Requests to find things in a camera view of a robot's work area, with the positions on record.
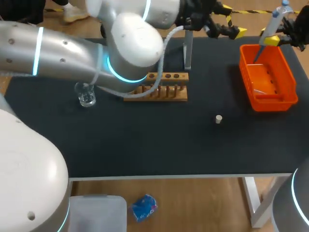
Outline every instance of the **orange basket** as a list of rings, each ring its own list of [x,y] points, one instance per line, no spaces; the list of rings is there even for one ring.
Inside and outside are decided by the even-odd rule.
[[[240,47],[239,67],[255,111],[287,111],[297,103],[296,82],[279,47],[267,46],[255,64],[258,44]]]

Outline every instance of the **person's leg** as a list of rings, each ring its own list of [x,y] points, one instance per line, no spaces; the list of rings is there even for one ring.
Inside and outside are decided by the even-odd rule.
[[[53,0],[53,2],[63,7],[63,19],[66,23],[72,23],[76,20],[89,17],[89,14],[86,11],[79,9],[76,6],[72,6],[69,3],[69,0]]]

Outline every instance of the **white cylinder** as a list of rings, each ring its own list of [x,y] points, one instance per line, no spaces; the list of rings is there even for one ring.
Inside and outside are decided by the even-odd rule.
[[[222,116],[221,116],[221,115],[217,115],[217,116],[216,116],[216,123],[217,123],[217,124],[220,124],[220,123],[221,123],[221,120],[222,120]]]

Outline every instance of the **black tabletop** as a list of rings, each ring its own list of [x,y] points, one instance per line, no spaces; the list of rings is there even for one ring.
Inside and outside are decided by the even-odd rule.
[[[97,88],[96,105],[84,109],[75,82],[18,77],[6,100],[58,147],[70,177],[291,173],[309,156],[309,81],[292,48],[282,46],[298,104],[254,112],[238,63],[239,46],[257,42],[194,38],[188,102],[123,102]],[[165,71],[183,70],[182,43],[171,40]]]

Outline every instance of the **table leg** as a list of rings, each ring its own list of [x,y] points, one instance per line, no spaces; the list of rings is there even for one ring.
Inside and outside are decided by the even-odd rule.
[[[183,43],[183,59],[184,59],[185,70],[191,70],[192,45],[193,45],[193,31],[186,30],[184,34],[184,43]]]
[[[276,192],[288,176],[279,176],[274,178],[269,192],[260,202],[257,192],[254,177],[243,177],[242,181],[245,187],[247,201],[251,214],[251,225],[253,228],[261,228],[265,225],[267,220],[271,217],[272,201]]]

